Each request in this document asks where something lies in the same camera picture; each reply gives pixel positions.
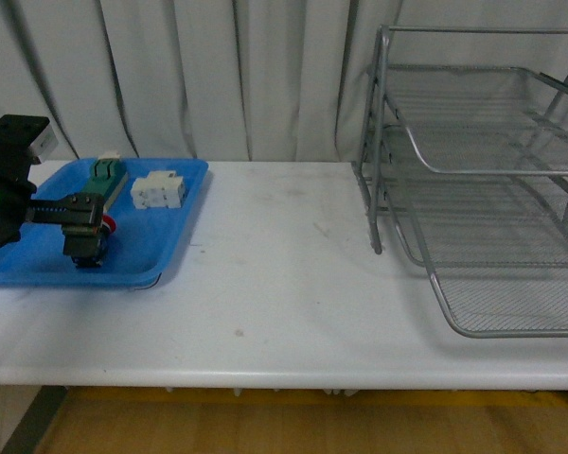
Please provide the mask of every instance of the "metal mesh rack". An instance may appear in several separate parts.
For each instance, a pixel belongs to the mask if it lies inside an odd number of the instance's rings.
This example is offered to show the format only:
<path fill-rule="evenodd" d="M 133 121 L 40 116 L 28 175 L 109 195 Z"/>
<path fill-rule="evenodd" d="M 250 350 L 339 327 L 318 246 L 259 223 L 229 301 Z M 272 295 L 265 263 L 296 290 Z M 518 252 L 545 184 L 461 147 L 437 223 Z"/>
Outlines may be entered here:
<path fill-rule="evenodd" d="M 387 213 L 460 334 L 568 336 L 568 78 L 389 65 L 392 29 L 377 35 L 354 166 L 375 252 Z"/>

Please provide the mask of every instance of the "curtain fold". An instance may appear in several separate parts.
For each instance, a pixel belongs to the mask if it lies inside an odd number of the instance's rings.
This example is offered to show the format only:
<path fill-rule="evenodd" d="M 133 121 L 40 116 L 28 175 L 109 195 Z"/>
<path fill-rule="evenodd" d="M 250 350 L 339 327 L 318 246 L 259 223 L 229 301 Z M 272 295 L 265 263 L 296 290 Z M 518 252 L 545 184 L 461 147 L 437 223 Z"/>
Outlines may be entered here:
<path fill-rule="evenodd" d="M 193 157 L 174 5 L 101 0 L 124 114 L 141 157 Z"/>
<path fill-rule="evenodd" d="M 231 0 L 175 0 L 175 17 L 198 157 L 248 160 Z"/>
<path fill-rule="evenodd" d="M 568 0 L 0 0 L 0 115 L 51 119 L 55 158 L 357 158 L 380 24 L 568 27 Z M 568 37 L 396 34 L 392 60 L 525 64 Z"/>
<path fill-rule="evenodd" d="M 116 150 L 135 156 L 118 109 L 98 2 L 9 1 L 23 16 L 63 132 L 78 155 Z"/>

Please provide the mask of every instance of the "white block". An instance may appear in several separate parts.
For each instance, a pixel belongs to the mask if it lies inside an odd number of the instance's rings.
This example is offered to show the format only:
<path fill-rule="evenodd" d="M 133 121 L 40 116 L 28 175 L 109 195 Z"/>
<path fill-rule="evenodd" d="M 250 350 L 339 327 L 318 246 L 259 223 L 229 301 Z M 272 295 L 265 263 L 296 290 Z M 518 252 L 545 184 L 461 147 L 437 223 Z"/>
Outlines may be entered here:
<path fill-rule="evenodd" d="M 183 177 L 174 170 L 155 170 L 147 178 L 134 180 L 131 189 L 134 207 L 181 208 L 181 199 L 186 192 Z"/>
<path fill-rule="evenodd" d="M 115 149 L 109 149 L 98 157 L 98 160 L 101 160 L 101 159 L 119 160 L 119 159 L 122 159 L 122 157 L 120 156 L 120 153 L 118 153 Z"/>

